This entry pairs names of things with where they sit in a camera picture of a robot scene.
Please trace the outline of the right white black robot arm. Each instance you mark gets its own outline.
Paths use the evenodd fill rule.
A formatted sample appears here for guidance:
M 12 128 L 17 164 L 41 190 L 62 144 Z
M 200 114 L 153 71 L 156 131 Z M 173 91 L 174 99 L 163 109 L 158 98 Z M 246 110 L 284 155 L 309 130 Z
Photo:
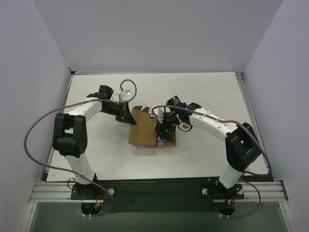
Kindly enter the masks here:
M 197 103 L 181 102 L 178 96 L 169 99 L 165 106 L 153 107 L 151 115 L 157 117 L 155 132 L 159 143 L 170 140 L 180 125 L 202 129 L 223 142 L 227 167 L 220 175 L 219 183 L 226 189 L 232 188 L 261 155 L 250 124 L 225 122 Z

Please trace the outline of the brown cardboard express box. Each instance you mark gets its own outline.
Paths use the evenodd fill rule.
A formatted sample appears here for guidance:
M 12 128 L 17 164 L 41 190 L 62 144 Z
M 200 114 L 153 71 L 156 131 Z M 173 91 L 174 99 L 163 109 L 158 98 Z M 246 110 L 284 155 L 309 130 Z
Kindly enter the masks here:
M 151 148 L 175 148 L 176 137 L 172 135 L 164 146 L 157 145 L 157 133 L 155 127 L 157 125 L 156 118 L 150 118 L 149 107 L 134 106 L 132 115 L 136 120 L 136 125 L 130 125 L 128 143 L 134 146 L 143 146 Z

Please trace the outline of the small purple plush toy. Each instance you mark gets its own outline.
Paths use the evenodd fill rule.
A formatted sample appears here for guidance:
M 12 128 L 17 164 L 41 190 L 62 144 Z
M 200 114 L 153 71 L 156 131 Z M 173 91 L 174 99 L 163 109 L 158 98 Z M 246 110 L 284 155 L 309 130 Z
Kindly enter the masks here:
M 166 143 L 166 139 L 161 139 L 160 137 L 157 137 L 157 145 L 158 146 L 164 146 Z

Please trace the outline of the yellow utility knife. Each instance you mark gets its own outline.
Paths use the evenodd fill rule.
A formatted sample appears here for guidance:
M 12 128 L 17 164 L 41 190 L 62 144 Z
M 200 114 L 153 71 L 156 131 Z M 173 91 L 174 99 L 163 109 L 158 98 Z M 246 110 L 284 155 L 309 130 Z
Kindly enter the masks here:
M 189 125 L 189 124 L 187 124 L 187 123 L 183 123 L 183 124 L 182 124 L 182 127 L 187 129 L 187 128 L 190 128 L 191 125 Z

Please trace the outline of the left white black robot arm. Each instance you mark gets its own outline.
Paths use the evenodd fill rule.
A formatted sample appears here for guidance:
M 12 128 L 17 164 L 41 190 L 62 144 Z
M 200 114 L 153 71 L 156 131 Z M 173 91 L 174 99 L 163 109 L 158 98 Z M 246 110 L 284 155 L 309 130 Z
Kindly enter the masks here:
M 87 122 L 97 113 L 105 113 L 115 116 L 117 122 L 137 124 L 130 112 L 129 100 L 126 99 L 132 94 L 131 91 L 120 87 L 119 102 L 112 100 L 113 93 L 111 87 L 101 85 L 98 92 L 86 97 L 85 103 L 67 113 L 58 113 L 55 117 L 53 149 L 58 151 L 76 172 L 75 186 L 89 199 L 97 197 L 99 187 L 95 184 L 97 176 L 85 154 L 88 144 Z

